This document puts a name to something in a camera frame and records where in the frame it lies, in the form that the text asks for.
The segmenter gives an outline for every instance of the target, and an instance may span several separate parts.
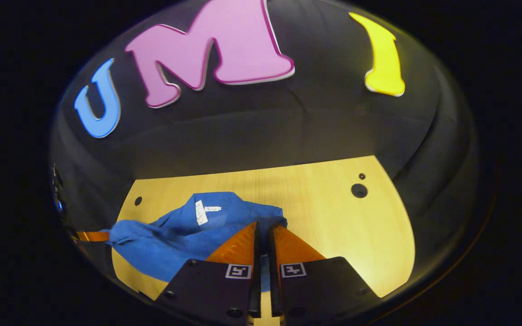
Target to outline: wooden surface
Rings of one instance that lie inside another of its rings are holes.
[[[358,175],[366,178],[360,180]],[[352,185],[364,184],[365,198]],[[414,235],[394,184],[375,156],[211,175],[136,180],[118,221],[151,223],[199,192],[235,192],[242,200],[283,209],[288,229],[326,258],[342,256],[379,297],[408,280]],[[135,206],[137,197],[142,203]],[[156,299],[167,283],[138,272],[115,250],[114,270],[128,287]],[[255,326],[278,326],[269,292]]]

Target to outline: pink letter m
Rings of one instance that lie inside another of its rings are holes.
[[[188,32],[159,24],[126,47],[145,83],[147,105],[163,107],[180,97],[180,87],[168,83],[161,65],[192,89],[203,89],[213,42],[220,58],[214,76],[221,83],[276,81],[295,72],[293,60],[279,50],[266,0],[211,0]]]

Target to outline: clothing label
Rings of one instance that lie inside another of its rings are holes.
[[[205,212],[218,212],[220,210],[221,210],[220,206],[206,206],[205,207]]]
[[[205,208],[203,207],[203,201],[199,200],[194,204],[195,212],[197,213],[197,223],[199,225],[203,225],[209,221],[207,219],[207,213],[205,213]]]

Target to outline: blue letter u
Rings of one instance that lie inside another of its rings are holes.
[[[95,138],[108,136],[108,134],[116,128],[120,120],[120,101],[114,89],[112,77],[110,77],[110,66],[112,66],[113,63],[113,58],[104,62],[92,76],[92,82],[95,82],[98,86],[100,97],[104,102],[105,111],[103,117],[96,118],[90,108],[90,103],[87,101],[88,86],[85,86],[80,91],[74,102],[74,108],[78,111],[83,126],[87,132]]]

